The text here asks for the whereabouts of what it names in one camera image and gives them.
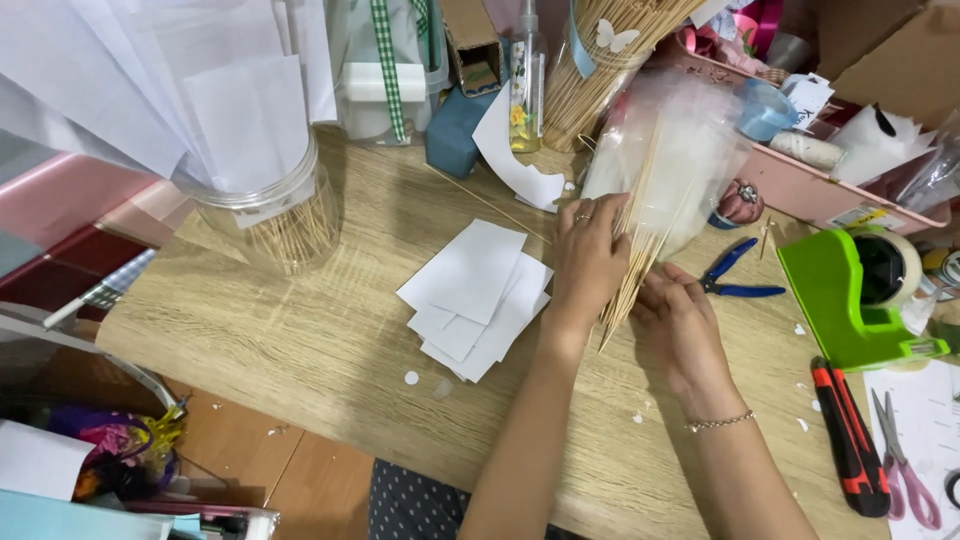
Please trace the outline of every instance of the woman's right hand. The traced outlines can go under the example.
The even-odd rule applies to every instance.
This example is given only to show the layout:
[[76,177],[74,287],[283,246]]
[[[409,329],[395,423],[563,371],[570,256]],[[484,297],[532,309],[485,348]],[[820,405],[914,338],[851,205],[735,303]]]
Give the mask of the woman's right hand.
[[713,307],[696,278],[666,263],[650,272],[633,313],[646,325],[667,383],[690,421],[718,421],[746,411],[730,375]]

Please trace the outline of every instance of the cardboard box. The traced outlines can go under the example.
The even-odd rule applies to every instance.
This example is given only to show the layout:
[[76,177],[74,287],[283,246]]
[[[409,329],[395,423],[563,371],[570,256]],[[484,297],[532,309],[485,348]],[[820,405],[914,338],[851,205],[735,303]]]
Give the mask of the cardboard box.
[[960,4],[935,4],[824,2],[817,73],[840,99],[939,127],[960,108]]
[[446,40],[467,97],[497,91],[503,86],[503,49],[482,0],[441,0]]

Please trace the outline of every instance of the hand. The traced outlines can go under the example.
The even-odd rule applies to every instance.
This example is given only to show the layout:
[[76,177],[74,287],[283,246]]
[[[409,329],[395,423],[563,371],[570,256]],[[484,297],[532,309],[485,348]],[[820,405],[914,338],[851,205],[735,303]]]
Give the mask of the hand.
[[613,241],[613,220],[628,193],[580,199],[560,212],[554,233],[553,301],[546,317],[563,331],[586,337],[630,265],[630,238]]
[[633,314],[646,325],[671,390],[690,420],[723,420],[746,405],[733,384],[713,307],[696,278],[663,265],[664,277],[647,274]]

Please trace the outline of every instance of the pink-handled scissors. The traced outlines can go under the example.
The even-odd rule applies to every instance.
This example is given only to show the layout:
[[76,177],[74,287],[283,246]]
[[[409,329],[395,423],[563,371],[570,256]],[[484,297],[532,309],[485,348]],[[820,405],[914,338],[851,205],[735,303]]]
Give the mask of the pink-handled scissors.
[[906,498],[910,502],[910,509],[917,523],[930,530],[937,530],[943,524],[940,519],[940,507],[930,495],[924,483],[917,478],[913,467],[903,455],[900,439],[897,436],[897,419],[894,418],[894,407],[890,401],[890,392],[886,393],[886,407],[880,405],[880,399],[874,394],[876,416],[880,419],[880,429],[883,431],[883,440],[887,442],[887,454],[883,457],[883,471],[887,475],[890,486],[890,512],[887,517],[893,521],[903,519],[906,514],[906,505],[903,503],[903,491],[900,488],[900,477],[903,477],[903,488],[906,489]]

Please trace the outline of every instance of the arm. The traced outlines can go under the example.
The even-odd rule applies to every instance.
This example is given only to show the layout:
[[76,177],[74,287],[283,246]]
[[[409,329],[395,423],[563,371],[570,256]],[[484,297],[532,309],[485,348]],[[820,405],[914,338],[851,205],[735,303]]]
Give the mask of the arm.
[[[634,313],[646,324],[663,372],[690,422],[742,416],[720,331],[703,287],[677,266],[650,274]],[[691,436],[729,538],[815,540],[752,419]]]
[[[541,540],[564,458],[573,383],[590,327],[626,274],[630,245],[612,242],[625,196],[571,203],[554,240],[553,300],[530,371],[514,398],[470,499],[460,538]],[[590,218],[577,220],[576,215]]]

